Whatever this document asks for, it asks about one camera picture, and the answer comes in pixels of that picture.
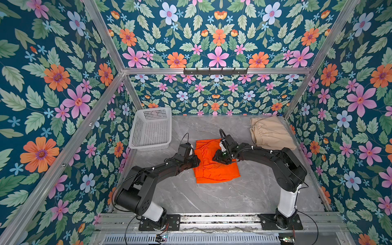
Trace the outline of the orange shorts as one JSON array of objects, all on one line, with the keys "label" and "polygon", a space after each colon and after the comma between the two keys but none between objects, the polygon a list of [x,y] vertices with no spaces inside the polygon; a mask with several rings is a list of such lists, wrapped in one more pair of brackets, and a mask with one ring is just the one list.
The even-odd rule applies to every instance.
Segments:
[{"label": "orange shorts", "polygon": [[196,141],[195,153],[200,164],[193,170],[197,184],[224,183],[241,177],[236,160],[232,160],[229,165],[213,160],[217,151],[221,149],[220,142],[219,139]]}]

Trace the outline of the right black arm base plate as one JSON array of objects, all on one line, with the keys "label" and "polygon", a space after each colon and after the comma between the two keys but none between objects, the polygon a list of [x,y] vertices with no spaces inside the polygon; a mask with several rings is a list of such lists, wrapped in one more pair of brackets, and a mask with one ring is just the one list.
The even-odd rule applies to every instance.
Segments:
[{"label": "right black arm base plate", "polygon": [[258,214],[263,230],[303,230],[300,216],[295,213],[291,217],[281,214]]}]

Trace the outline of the beige drawstring shorts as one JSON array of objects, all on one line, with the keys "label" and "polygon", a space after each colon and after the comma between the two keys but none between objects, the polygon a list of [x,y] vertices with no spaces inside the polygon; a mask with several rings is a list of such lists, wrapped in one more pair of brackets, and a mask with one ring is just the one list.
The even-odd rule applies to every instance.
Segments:
[{"label": "beige drawstring shorts", "polygon": [[256,146],[269,150],[297,148],[287,128],[278,117],[251,118],[250,123],[252,142]]}]

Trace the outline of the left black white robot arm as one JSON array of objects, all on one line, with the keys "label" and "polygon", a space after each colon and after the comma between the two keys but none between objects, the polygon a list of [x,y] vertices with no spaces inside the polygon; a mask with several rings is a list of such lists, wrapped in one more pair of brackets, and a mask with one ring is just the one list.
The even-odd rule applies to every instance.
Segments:
[{"label": "left black white robot arm", "polygon": [[165,213],[163,207],[153,202],[157,184],[199,164],[195,154],[186,157],[175,154],[153,167],[135,166],[113,195],[113,203],[157,223],[163,220]]}]

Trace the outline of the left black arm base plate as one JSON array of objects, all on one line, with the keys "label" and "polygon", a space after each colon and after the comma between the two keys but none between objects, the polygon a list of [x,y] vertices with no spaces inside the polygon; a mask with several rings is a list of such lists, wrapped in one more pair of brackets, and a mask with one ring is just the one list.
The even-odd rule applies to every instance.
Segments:
[{"label": "left black arm base plate", "polygon": [[155,222],[146,217],[142,217],[139,223],[139,231],[179,231],[181,215],[165,214],[159,221]]}]

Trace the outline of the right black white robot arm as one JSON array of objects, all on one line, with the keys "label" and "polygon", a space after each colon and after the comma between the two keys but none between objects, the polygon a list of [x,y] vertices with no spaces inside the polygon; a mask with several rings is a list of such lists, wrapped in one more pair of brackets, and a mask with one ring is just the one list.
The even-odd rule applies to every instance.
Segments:
[{"label": "right black white robot arm", "polygon": [[297,199],[305,184],[307,170],[291,149],[267,150],[243,143],[217,150],[213,160],[225,165],[230,165],[235,160],[253,161],[270,167],[280,187],[279,204],[273,223],[281,230],[292,227],[298,216]]}]

